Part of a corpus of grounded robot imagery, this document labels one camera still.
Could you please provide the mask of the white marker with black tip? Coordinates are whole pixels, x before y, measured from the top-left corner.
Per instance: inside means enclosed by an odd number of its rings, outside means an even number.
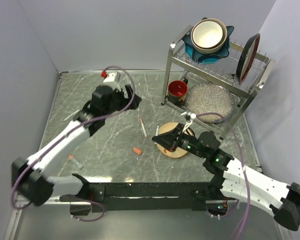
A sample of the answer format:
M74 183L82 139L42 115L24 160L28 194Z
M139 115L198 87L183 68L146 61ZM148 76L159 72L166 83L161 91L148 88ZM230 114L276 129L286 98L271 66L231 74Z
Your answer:
M158 136L159 135L159 125L157 125L157 127L156 127L156 132L155 132L155 136Z

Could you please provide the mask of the white marker with pink end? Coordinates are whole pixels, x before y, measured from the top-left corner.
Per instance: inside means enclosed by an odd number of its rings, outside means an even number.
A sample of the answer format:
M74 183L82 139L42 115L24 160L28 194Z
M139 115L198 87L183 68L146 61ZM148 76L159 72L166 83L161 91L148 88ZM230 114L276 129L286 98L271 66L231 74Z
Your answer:
M143 132L143 134L144 134L144 137L145 137L145 138L148 138L148 134L147 134L147 132L146 132L145 125L144 125L143 120L142 120L141 118L139 118L139 122L140 122L140 125L141 125L141 128L142 128L142 132Z

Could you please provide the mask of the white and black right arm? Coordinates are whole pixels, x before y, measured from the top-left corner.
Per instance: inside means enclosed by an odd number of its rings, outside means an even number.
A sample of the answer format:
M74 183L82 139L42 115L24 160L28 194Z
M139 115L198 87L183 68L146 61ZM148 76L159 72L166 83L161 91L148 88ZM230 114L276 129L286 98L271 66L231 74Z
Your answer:
M199 137L183 132L179 123L172 130L155 135L152 140L169 152L183 149L204 160L203 167L214 175L216 182L209 186L214 199L237 199L266 213L284 228L298 231L300 227L300 185L272 179L244 164L220 149L221 143L212 131Z

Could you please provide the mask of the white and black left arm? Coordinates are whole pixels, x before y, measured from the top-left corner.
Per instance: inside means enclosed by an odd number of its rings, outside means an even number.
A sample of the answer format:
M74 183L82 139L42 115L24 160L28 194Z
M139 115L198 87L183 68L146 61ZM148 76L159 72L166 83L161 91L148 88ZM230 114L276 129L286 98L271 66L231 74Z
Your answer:
M102 128L106 119L137 109L141 100L133 83L125 85L125 89L110 83L97 86L91 99L57 137L27 159L19 157L13 161L11 204L15 205L15 193L37 207L52 196L72 195L78 201L85 200L90 193L90 183L78 174L52 177L54 169L72 150Z

